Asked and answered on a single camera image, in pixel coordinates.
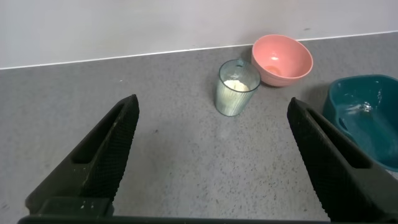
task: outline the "cup rim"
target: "cup rim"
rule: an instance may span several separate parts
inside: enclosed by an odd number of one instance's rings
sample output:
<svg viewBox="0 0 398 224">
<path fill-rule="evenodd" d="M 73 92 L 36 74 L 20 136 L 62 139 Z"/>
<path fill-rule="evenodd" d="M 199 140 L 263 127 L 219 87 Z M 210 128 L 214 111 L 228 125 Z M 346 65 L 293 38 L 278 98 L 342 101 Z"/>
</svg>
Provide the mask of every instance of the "cup rim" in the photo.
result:
<svg viewBox="0 0 398 224">
<path fill-rule="evenodd" d="M 225 83 L 224 83 L 224 81 L 221 79 L 221 69 L 223 68 L 223 66 L 226 64 L 226 63 L 228 63 L 228 62 L 232 62 L 232 61 L 243 61 L 243 62 L 245 62 L 245 63 L 247 63 L 249 66 L 253 66 L 253 68 L 254 68 L 254 70 L 256 71 L 256 73 L 258 74 L 258 77 L 259 77 L 259 83 L 257 84 L 257 86 L 255 87 L 255 88 L 253 88 L 252 90 L 249 90 L 249 91 L 238 91 L 238 90 L 234 90 L 234 89 L 232 89 L 232 88 L 230 88 L 228 85 L 225 85 Z M 224 85 L 224 86 L 226 86 L 227 88 L 229 88 L 230 90 L 232 90 L 232 91 L 235 91 L 235 92 L 237 92 L 237 93 L 250 93 L 250 92 L 252 92 L 252 91 L 254 91 L 254 90 L 257 90 L 257 88 L 260 86 L 260 84 L 261 84 L 261 75 L 260 75 L 260 72 L 259 72 L 259 70 L 256 68 L 256 66 L 254 66 L 254 65 L 252 65 L 250 62 L 248 62 L 248 61 L 245 61 L 245 60 L 242 60 L 242 59 L 232 59 L 232 60 L 228 60 L 228 61 L 226 61 L 226 62 L 224 62 L 222 65 L 221 65 L 221 67 L 218 69 L 218 78 L 220 79 L 220 82 Z"/>
<path fill-rule="evenodd" d="M 286 39 L 289 39 L 289 40 L 293 40 L 294 42 L 300 44 L 300 45 L 307 51 L 307 53 L 308 53 L 308 55 L 310 56 L 310 59 L 311 59 L 311 66 L 310 66 L 310 68 L 308 69 L 308 71 L 305 72 L 305 73 L 304 73 L 303 75 L 301 75 L 301 76 L 297 76 L 297 77 L 284 77 L 284 76 L 280 76 L 280 75 L 277 75 L 277 74 L 275 74 L 275 73 L 272 73 L 272 72 L 268 71 L 268 70 L 265 69 L 265 68 L 262 68 L 262 67 L 260 66 L 260 63 L 257 62 L 256 56 L 254 55 L 254 47 L 256 46 L 256 43 L 258 43 L 261 39 L 266 38 L 266 37 L 270 37 L 270 36 L 279 36 L 279 37 L 283 37 L 283 38 L 286 38 Z M 277 77 L 277 78 L 288 79 L 288 80 L 296 80 L 296 79 L 299 79 L 299 78 L 302 78 L 302 77 L 308 75 L 308 73 L 311 72 L 312 67 L 313 67 L 313 57 L 312 57 L 311 52 L 310 52 L 302 43 L 300 43 L 299 41 L 297 41 L 297 40 L 295 40 L 295 39 L 293 39 L 293 38 L 287 37 L 287 36 L 285 36 L 285 35 L 280 35 L 280 34 L 269 34 L 269 35 L 264 35 L 264 36 L 258 38 L 258 39 L 255 41 L 255 43 L 253 44 L 253 47 L 252 47 L 252 49 L 251 49 L 251 54 L 252 54 L 254 60 L 256 61 L 256 63 L 257 63 L 262 69 L 264 69 L 264 71 L 266 71 L 268 74 L 273 75 L 273 76 L 275 76 L 275 77 Z"/>
</svg>

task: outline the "bowl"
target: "bowl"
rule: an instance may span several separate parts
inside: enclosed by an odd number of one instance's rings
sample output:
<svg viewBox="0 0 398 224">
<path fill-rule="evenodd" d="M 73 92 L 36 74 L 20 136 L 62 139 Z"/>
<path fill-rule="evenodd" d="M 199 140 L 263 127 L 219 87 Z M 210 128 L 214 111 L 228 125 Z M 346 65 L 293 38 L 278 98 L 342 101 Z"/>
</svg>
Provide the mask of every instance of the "bowl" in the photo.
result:
<svg viewBox="0 0 398 224">
<path fill-rule="evenodd" d="M 376 163 L 398 172 L 398 80 L 361 75 L 334 81 L 324 117 Z"/>
<path fill-rule="evenodd" d="M 311 53 L 300 42 L 283 35 L 265 35 L 252 48 L 251 63 L 261 80 L 272 86 L 288 86 L 312 69 Z"/>
</svg>

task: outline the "white powder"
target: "white powder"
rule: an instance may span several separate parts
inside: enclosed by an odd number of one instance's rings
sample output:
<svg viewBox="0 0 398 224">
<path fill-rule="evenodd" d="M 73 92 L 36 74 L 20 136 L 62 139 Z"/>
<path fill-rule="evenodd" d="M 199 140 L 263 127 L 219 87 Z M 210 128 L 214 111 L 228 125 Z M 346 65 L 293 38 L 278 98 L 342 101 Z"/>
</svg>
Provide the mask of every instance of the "white powder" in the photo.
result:
<svg viewBox="0 0 398 224">
<path fill-rule="evenodd" d="M 226 80 L 224 84 L 236 91 L 249 91 L 249 88 L 239 80 Z"/>
</svg>

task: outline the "pink bowl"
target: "pink bowl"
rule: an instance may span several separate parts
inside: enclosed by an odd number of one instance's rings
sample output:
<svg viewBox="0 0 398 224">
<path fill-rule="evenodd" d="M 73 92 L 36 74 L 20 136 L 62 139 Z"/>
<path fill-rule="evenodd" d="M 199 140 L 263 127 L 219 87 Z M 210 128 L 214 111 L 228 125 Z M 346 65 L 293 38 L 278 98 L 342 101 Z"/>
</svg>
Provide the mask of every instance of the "pink bowl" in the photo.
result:
<svg viewBox="0 0 398 224">
<path fill-rule="evenodd" d="M 312 69 L 311 53 L 300 42 L 283 35 L 265 35 L 254 43 L 251 63 L 261 80 L 272 86 L 288 86 Z"/>
</svg>

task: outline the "bowl rim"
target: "bowl rim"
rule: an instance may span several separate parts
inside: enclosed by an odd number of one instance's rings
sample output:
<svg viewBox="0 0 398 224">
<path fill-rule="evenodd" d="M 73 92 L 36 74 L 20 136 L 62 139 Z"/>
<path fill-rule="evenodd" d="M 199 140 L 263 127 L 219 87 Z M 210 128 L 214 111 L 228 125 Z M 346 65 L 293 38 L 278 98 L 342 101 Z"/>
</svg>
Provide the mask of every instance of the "bowl rim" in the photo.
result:
<svg viewBox="0 0 398 224">
<path fill-rule="evenodd" d="M 258 63 L 258 61 L 257 61 L 257 59 L 256 59 L 256 56 L 254 55 L 254 47 L 256 46 L 256 44 L 257 44 L 261 39 L 264 39 L 264 38 L 270 37 L 270 36 L 283 37 L 283 38 L 286 38 L 286 39 L 289 39 L 289 40 L 293 40 L 294 42 L 296 42 L 296 43 L 298 43 L 299 45 L 301 45 L 301 47 L 303 47 L 303 48 L 307 51 L 307 53 L 308 53 L 308 55 L 310 56 L 310 59 L 311 59 L 311 66 L 310 66 L 310 68 L 308 69 L 308 71 L 307 71 L 306 73 L 304 73 L 303 75 L 298 76 L 298 77 L 284 77 L 284 76 L 280 76 L 280 75 L 277 75 L 277 74 L 275 74 L 275 73 L 272 73 L 272 72 L 268 71 L 268 70 L 265 69 L 265 68 L 262 68 L 262 67 L 260 66 L 260 63 Z M 313 67 L 313 58 L 312 58 L 311 52 L 310 52 L 302 43 L 300 43 L 299 41 L 297 41 L 297 40 L 295 40 L 295 39 L 293 39 L 293 38 L 287 37 L 287 36 L 285 36 L 285 35 L 280 35 L 280 34 L 269 34 L 269 35 L 264 35 L 264 36 L 258 38 L 258 39 L 255 41 L 255 43 L 253 44 L 253 47 L 252 47 L 252 49 L 251 49 L 251 54 L 252 54 L 254 60 L 256 61 L 256 63 L 257 63 L 262 69 L 264 69 L 268 74 L 271 74 L 271 75 L 273 75 L 273 76 L 275 76 L 275 77 L 278 77 L 278 78 L 287 79 L 287 80 L 296 80 L 296 79 L 302 78 L 302 77 L 308 75 L 308 73 L 311 72 L 312 67 Z"/>
</svg>

